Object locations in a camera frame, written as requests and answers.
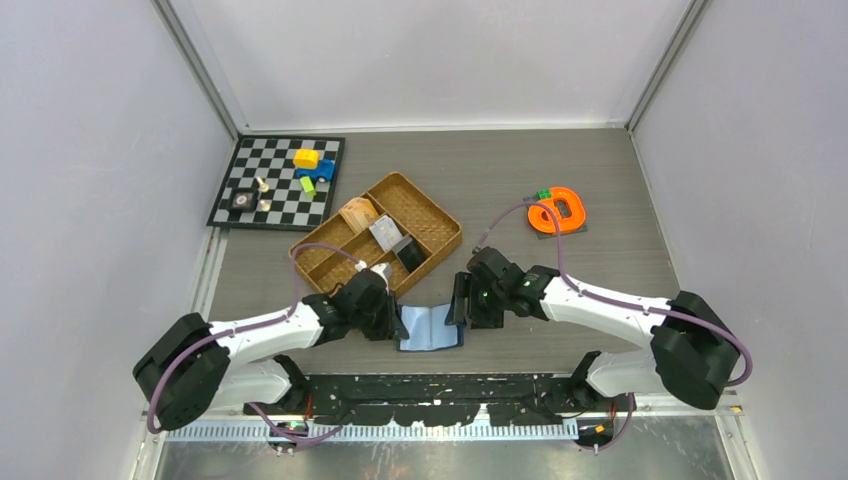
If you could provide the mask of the blue leather card holder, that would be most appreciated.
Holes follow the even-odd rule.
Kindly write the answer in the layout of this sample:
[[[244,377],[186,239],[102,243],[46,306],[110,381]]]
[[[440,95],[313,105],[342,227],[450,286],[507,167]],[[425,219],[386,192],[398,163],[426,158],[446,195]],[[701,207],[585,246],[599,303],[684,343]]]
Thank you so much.
[[[462,347],[463,327],[446,324],[449,310],[449,304],[433,307],[400,305],[400,320],[409,337],[398,339],[396,349],[400,352],[432,352]]]

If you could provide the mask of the black VIP credit card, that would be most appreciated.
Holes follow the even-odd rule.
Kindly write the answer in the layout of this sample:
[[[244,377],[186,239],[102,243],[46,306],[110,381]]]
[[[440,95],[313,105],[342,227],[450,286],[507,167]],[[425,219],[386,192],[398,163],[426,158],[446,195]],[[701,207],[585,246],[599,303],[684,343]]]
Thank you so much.
[[[408,273],[413,273],[427,259],[427,255],[411,235],[404,236],[392,247],[392,251]]]

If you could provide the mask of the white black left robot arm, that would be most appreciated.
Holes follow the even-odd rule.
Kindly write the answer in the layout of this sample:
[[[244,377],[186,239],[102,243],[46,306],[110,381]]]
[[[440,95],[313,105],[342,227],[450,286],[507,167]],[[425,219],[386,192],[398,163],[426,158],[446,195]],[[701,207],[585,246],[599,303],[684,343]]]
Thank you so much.
[[[307,398],[299,371],[281,354],[344,338],[400,331],[391,267],[363,266],[334,294],[313,294],[281,310],[230,322],[180,317],[146,352],[132,375],[149,402],[152,433],[187,426],[210,409],[251,402],[298,412]]]

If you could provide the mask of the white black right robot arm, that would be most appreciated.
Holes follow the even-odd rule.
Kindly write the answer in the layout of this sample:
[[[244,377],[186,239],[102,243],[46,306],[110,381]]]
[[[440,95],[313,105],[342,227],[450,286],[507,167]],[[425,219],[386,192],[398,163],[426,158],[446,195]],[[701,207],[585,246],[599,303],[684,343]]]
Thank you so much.
[[[673,299],[629,295],[551,267],[523,270],[499,250],[483,247],[455,275],[445,322],[495,329],[508,312],[580,325],[635,345],[621,354],[586,353],[566,380],[566,401],[589,411],[620,395],[661,392],[712,410],[744,357],[738,339],[692,292]]]

